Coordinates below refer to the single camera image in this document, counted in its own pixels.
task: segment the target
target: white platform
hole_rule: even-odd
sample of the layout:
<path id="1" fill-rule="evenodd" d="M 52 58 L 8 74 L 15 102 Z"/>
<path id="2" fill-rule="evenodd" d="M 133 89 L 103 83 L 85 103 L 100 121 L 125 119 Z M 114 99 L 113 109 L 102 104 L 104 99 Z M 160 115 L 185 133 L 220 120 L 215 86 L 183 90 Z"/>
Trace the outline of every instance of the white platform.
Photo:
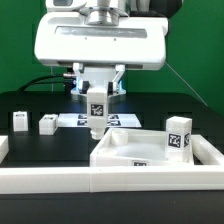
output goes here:
<path id="1" fill-rule="evenodd" d="M 200 135 L 192 135 L 191 143 L 205 165 L 2 168 L 0 194 L 224 190 L 224 156 Z"/>

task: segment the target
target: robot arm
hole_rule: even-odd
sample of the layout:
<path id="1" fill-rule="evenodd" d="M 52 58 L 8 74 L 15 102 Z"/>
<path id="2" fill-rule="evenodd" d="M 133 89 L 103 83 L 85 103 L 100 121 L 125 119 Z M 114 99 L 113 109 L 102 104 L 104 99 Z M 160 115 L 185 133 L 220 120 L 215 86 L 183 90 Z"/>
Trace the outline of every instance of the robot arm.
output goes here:
<path id="1" fill-rule="evenodd" d="M 73 68 L 74 94 L 87 96 L 93 138 L 107 126 L 108 95 L 125 69 L 158 70 L 166 59 L 166 18 L 130 17 L 127 0 L 46 0 L 35 54 L 46 66 Z"/>

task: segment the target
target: black cable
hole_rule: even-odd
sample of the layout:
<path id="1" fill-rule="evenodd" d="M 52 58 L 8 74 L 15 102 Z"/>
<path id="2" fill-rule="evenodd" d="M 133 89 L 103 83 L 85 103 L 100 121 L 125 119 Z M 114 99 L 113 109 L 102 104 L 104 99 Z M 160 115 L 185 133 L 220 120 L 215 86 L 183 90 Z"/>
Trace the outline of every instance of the black cable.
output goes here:
<path id="1" fill-rule="evenodd" d="M 35 82 L 35 83 L 30 83 L 29 86 L 33 86 L 33 85 L 46 85 L 46 84 L 65 84 L 65 82 Z"/>
<path id="2" fill-rule="evenodd" d="M 34 83 L 37 83 L 38 81 L 46 80 L 46 79 L 54 79 L 54 78 L 63 78 L 63 75 L 48 75 L 48 76 L 42 76 L 36 79 L 33 79 L 32 81 L 28 82 L 27 84 L 20 87 L 17 91 L 23 92 L 26 88 L 28 88 L 30 85 L 33 85 Z"/>

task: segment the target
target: wire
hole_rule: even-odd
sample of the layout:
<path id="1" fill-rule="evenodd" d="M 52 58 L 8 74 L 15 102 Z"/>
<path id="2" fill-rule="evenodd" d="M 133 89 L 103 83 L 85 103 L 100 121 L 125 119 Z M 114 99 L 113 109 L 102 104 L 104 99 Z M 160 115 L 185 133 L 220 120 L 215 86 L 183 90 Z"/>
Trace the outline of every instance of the wire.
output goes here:
<path id="1" fill-rule="evenodd" d="M 184 84 L 201 100 L 201 102 L 208 107 L 208 104 L 202 99 L 202 97 L 193 89 L 193 87 L 167 62 L 165 64 L 168 66 L 168 68 L 181 80 L 184 82 Z"/>
<path id="2" fill-rule="evenodd" d="M 65 82 L 35 82 L 35 83 L 29 84 L 29 86 L 33 86 L 33 85 L 46 85 L 46 84 L 49 84 L 49 85 L 50 84 L 65 84 Z"/>
<path id="3" fill-rule="evenodd" d="M 17 91 L 23 92 L 26 88 L 28 88 L 31 85 L 34 85 L 35 83 L 37 83 L 38 81 L 42 81 L 42 80 L 46 80 L 46 79 L 54 79 L 54 78 L 63 78 L 63 75 L 54 75 L 54 76 L 42 76 L 36 79 L 33 79 L 32 81 L 28 82 L 27 84 L 23 85 L 22 87 L 20 87 Z"/>

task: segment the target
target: white cube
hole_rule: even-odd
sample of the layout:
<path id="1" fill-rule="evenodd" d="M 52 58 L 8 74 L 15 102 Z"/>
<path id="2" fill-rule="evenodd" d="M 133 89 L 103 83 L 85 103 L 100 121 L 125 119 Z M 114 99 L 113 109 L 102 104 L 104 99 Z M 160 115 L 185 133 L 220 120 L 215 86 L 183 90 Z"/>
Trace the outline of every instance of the white cube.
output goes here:
<path id="1" fill-rule="evenodd" d="M 13 112 L 13 130 L 28 131 L 28 115 L 25 111 Z"/>
<path id="2" fill-rule="evenodd" d="M 39 121 L 40 135 L 54 135 L 58 128 L 58 115 L 46 114 Z"/>
<path id="3" fill-rule="evenodd" d="M 166 121 L 166 158 L 178 162 L 188 162 L 192 119 L 172 117 Z"/>

